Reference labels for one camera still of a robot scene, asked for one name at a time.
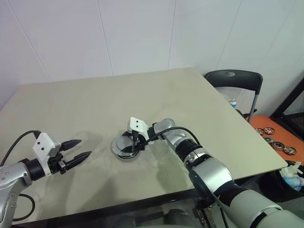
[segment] round metal part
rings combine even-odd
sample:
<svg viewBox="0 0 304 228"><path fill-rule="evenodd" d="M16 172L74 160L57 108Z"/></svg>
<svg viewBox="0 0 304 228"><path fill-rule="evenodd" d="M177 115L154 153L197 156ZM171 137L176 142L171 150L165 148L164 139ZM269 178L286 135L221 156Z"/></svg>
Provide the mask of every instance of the round metal part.
<svg viewBox="0 0 304 228"><path fill-rule="evenodd" d="M263 137L263 139L265 139L265 141L268 142L268 143L274 142L274 139L271 138L271 137Z"/></svg>
<svg viewBox="0 0 304 228"><path fill-rule="evenodd" d="M293 147L287 146L287 147L284 148L284 152L289 154L289 155L295 155L296 154L296 149L293 148Z"/></svg>
<svg viewBox="0 0 304 228"><path fill-rule="evenodd" d="M274 134L275 130L272 127L266 127L266 128L264 128L264 132L266 134Z"/></svg>
<svg viewBox="0 0 304 228"><path fill-rule="evenodd" d="M262 128L256 128L256 132L259 133L260 135L265 134L265 132Z"/></svg>
<svg viewBox="0 0 304 228"><path fill-rule="evenodd" d="M281 142L272 142L271 146L278 151L282 151L285 148L285 145Z"/></svg>
<svg viewBox="0 0 304 228"><path fill-rule="evenodd" d="M132 139L128 136L118 136L114 138L111 144L112 152L123 161L132 161L140 153L138 152L122 152L127 147L132 147Z"/></svg>

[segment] bottle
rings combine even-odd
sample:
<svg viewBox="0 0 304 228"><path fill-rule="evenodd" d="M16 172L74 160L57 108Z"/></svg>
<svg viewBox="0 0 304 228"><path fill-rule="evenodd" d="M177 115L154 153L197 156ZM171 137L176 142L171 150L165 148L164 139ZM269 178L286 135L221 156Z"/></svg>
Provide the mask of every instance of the bottle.
<svg viewBox="0 0 304 228"><path fill-rule="evenodd" d="M229 101L229 104L230 104L232 107L234 107L234 108L236 108L236 106L237 106L237 102L236 102L235 99L231 99L231 100Z"/></svg>

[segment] chair leg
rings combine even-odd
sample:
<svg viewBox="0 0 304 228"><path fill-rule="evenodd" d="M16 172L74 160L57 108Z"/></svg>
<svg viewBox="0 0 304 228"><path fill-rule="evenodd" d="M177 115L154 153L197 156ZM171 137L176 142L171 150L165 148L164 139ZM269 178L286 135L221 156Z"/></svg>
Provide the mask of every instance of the chair leg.
<svg viewBox="0 0 304 228"><path fill-rule="evenodd" d="M258 94L255 94L255 97L253 98L250 114L249 114L249 117L248 117L248 123L251 122L251 119L252 119L252 116L253 116L253 112L254 112L255 106L257 104L257 97L258 97Z"/></svg>

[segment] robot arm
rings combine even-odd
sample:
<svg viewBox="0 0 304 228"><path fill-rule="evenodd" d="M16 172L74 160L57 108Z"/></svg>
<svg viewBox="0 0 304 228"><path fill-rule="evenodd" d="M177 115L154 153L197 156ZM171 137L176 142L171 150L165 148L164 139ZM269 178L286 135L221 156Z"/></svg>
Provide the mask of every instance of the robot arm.
<svg viewBox="0 0 304 228"><path fill-rule="evenodd" d="M40 133L34 146L37 158L23 159L18 163L0 167L0 228L11 226L18 195L44 176L67 170L83 162L91 153L84 152L70 161L63 160L61 151L68 150L81 140L59 143L46 133Z"/></svg>
<svg viewBox="0 0 304 228"><path fill-rule="evenodd" d="M143 147L141 143L145 145L145 141L152 143L157 139L166 140L189 171L189 177L199 195L210 203L216 201L238 227L303 227L303 220L296 215L283 210L257 192L236 185L228 168L195 143L185 130L174 129L161 133L172 127L176 127L172 119L164 119L148 127L143 121L132 117L128 126L129 134L125 133L116 139L112 149L117 145L116 149L119 149L121 156L124 156L124 152L132 156L138 153L136 148ZM130 143L134 142L137 144L133 145L135 150L132 151Z"/></svg>

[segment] chair backrest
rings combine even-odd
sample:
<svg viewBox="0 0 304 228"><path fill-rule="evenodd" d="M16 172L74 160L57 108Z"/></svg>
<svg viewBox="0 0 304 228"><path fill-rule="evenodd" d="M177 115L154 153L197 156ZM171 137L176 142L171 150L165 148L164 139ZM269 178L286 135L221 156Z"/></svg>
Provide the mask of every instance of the chair backrest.
<svg viewBox="0 0 304 228"><path fill-rule="evenodd" d="M256 72L245 70L216 70L205 75L213 87L237 87L260 93L263 77Z"/></svg>

